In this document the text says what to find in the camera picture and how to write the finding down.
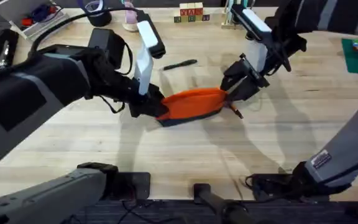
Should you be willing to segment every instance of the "green cutting mat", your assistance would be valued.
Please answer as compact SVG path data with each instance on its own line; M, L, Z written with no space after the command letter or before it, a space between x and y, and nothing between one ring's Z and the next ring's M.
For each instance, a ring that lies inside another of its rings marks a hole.
M351 39L342 39L342 48L345 53L347 71L358 73L358 53L353 51L352 41Z

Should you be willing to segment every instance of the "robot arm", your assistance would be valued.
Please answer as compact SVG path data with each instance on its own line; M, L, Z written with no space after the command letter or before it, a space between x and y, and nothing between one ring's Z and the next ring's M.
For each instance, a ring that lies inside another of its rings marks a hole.
M138 15L139 24L149 28L141 35L157 40L145 50L162 57L165 47L150 17L142 11ZM125 45L113 31L95 29L88 47L53 45L0 71L0 160L55 113L82 97L105 96L128 103L133 116L165 114L168 109L160 103L163 95L157 86L147 80L141 95L142 80L116 71Z
M234 5L231 11L248 31L247 38L256 42L257 51L262 52L254 63L242 54L240 61L224 73L221 88L229 92L233 101L247 100L268 86L259 85L258 80L266 83L264 76L281 65L290 72L288 57L306 50L306 40L298 34L314 30L358 34L358 5L352 1L285 1L274 17L266 18L265 24L241 5ZM357 176L358 112L320 152L299 163L292 174L251 177L255 198L271 200L267 195L294 199L337 194L348 189Z

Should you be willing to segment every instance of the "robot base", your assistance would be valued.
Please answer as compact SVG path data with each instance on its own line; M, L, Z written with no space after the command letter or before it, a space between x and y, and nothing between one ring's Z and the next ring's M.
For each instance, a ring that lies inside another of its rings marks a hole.
M150 196L150 173L119 172L113 186L112 200L146 200Z
M290 185L292 174L254 174L251 178L252 194L256 201L282 197L280 200L302 202L327 202L328 195L305 197L302 194L291 194L296 190Z

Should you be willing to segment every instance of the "black cable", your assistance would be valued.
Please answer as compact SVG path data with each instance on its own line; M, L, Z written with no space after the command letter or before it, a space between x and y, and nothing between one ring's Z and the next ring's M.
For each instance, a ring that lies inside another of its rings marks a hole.
M120 224L122 221L124 221L125 217L127 217L127 215L135 208L137 208L139 205L136 204L134 205L132 208L130 208L129 210L127 210L127 212L125 214L122 215L122 217L118 220L117 224Z
M145 205L145 208L151 206L153 203L155 203L155 201L149 203L148 205ZM185 217L172 217L172 218L167 218L167 219L164 219L164 220L160 220L160 221L154 221L154 220L151 220L149 218L145 218L143 217L142 215L139 215L138 213L136 212L133 212L133 209L129 209L127 208L126 204L124 203L124 201L122 201L122 206L124 207L124 209L128 212L128 213L131 213L133 215L135 215L137 218L149 223L149 224L163 224L163 223L168 223L168 222L172 222L172 221L175 221L175 220L183 220L183 222L185 224L187 224L187 220Z
M125 46L127 47L128 50L128 55L129 55L129 71L126 73L121 73L121 72L117 72L120 75L128 75L130 74L130 72L132 71L132 65L134 63L134 55L132 53L131 48L129 47L129 45L127 44L127 42L125 42Z
M79 224L82 224L82 222L77 218L76 215L72 215L71 218L77 221Z
M124 103L124 102L122 102L121 107L116 111L116 110L111 106L111 104L110 104L103 96L98 95L98 97L102 98L102 100L109 106L109 108L110 108L110 110L111 110L111 112L112 112L113 114L120 113L123 109L125 109L125 103Z
M34 54L37 52L38 46L40 45L41 41L44 40L44 38L46 38L49 34L51 34L52 32L54 32L55 30L61 28L62 26L73 22L77 19L81 19L87 16L93 16L93 15L98 15L100 13L104 13L104 12L113 12L113 11L134 11L134 12L140 12L140 10L132 8L132 7L120 7L120 8L114 8L114 9L103 9L103 10L98 10L98 11L94 11L94 12L87 12L84 14L80 14L78 16L73 16L71 18L68 18L64 21L59 22L58 24L54 25L53 27L49 28L49 30L46 30L44 33L42 33L41 35L39 35L36 40L33 42L33 44L31 45L30 48L30 52L29 52L29 57L34 56Z

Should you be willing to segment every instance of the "label sticker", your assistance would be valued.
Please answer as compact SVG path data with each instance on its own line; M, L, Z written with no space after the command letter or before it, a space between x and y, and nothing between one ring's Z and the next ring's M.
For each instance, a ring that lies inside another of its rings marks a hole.
M313 158L311 160L311 165L313 165L313 167L315 169L319 169L320 167L322 167L324 164L326 164L328 161L331 160L331 155L328 153L327 150L322 150L315 158Z

